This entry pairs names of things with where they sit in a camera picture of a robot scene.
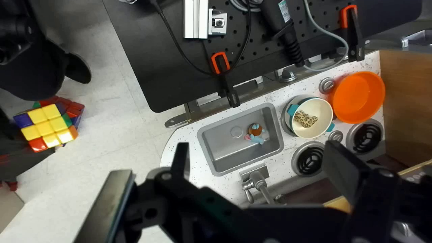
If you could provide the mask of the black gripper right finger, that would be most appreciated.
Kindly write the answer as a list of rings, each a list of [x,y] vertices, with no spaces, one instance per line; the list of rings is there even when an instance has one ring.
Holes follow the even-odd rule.
[[[323,166],[355,210],[397,212],[404,205],[399,174],[366,163],[339,141],[326,143]]]

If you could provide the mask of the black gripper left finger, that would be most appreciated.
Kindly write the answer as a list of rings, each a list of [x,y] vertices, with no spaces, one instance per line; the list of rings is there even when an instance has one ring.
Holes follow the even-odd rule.
[[[210,212],[212,208],[212,190],[197,187],[187,178],[189,163],[189,144],[181,141],[174,150],[169,170],[172,179],[168,182],[170,206],[178,212]]]

